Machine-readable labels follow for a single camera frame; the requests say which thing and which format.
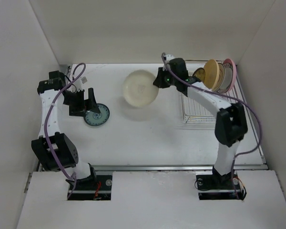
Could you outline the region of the blue floral plate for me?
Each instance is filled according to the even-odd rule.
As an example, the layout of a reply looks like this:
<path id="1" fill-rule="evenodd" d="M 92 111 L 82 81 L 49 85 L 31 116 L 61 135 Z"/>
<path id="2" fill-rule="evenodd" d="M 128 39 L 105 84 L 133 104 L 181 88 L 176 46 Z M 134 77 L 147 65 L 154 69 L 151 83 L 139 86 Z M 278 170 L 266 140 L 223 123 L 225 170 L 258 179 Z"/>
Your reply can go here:
<path id="1" fill-rule="evenodd" d="M 92 111 L 86 111 L 84 115 L 84 121 L 86 124 L 92 127 L 98 127 L 105 124 L 110 117 L 110 110 L 104 104 L 97 104 L 100 113 L 95 113 Z"/>

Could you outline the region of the cream white plate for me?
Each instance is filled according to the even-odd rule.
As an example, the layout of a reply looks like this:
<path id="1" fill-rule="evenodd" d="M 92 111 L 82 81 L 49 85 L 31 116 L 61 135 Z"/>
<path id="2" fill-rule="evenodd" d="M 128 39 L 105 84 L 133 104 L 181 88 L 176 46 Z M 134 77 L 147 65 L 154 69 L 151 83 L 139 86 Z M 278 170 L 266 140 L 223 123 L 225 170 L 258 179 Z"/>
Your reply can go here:
<path id="1" fill-rule="evenodd" d="M 136 70 L 130 73 L 122 85 L 126 102 L 137 108 L 151 104 L 159 93 L 159 88 L 153 85 L 155 79 L 155 75 L 146 70 Z"/>

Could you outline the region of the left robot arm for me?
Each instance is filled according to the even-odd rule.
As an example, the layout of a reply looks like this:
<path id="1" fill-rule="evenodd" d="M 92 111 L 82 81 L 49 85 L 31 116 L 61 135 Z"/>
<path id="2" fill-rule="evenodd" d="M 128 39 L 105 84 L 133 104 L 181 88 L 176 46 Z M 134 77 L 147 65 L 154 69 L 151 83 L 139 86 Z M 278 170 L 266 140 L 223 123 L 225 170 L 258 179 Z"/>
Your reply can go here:
<path id="1" fill-rule="evenodd" d="M 46 171 L 65 171 L 67 180 L 80 180 L 86 189 L 97 185 L 97 177 L 89 163 L 82 162 L 74 143 L 61 130 L 62 108 L 69 108 L 70 116 L 84 117 L 88 112 L 100 114 L 92 88 L 88 99 L 84 90 L 75 92 L 65 89 L 66 76 L 60 71 L 49 72 L 48 80 L 39 82 L 37 91 L 42 105 L 42 121 L 38 138 L 32 140 L 31 147 Z"/>

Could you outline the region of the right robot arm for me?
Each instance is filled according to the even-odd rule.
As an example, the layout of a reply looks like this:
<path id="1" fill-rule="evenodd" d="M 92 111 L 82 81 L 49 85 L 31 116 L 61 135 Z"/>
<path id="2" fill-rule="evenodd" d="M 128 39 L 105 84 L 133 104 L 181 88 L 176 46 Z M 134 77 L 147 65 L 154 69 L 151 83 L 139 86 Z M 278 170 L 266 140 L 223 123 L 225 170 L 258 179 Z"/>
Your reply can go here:
<path id="1" fill-rule="evenodd" d="M 234 175 L 235 155 L 248 131 L 244 106 L 240 102 L 228 102 L 208 89 L 197 77 L 190 76 L 184 59 L 166 53 L 162 53 L 161 58 L 163 67 L 158 69 L 153 85 L 161 89 L 174 86 L 215 117 L 214 134 L 219 148 L 211 182 L 215 187 L 222 188 L 229 181 L 228 175 Z"/>

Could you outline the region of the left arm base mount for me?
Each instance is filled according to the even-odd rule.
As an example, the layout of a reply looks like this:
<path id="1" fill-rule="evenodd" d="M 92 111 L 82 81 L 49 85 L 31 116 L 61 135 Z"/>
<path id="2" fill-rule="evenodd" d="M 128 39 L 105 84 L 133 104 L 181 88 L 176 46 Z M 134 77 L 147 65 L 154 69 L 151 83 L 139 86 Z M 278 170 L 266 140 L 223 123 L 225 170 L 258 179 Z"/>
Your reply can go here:
<path id="1" fill-rule="evenodd" d="M 107 201 L 112 197 L 112 175 L 97 175 L 78 179 L 73 190 L 73 181 L 68 181 L 67 200 Z"/>

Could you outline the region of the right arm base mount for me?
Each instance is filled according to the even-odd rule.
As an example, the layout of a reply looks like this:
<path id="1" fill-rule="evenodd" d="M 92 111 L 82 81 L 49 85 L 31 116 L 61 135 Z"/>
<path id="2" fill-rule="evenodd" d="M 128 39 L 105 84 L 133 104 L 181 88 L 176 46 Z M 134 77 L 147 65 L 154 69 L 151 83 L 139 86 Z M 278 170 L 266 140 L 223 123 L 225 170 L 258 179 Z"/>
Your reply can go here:
<path id="1" fill-rule="evenodd" d="M 200 200 L 244 200 L 247 191 L 243 183 L 234 174 L 220 180 L 213 174 L 197 174 L 194 187 Z"/>

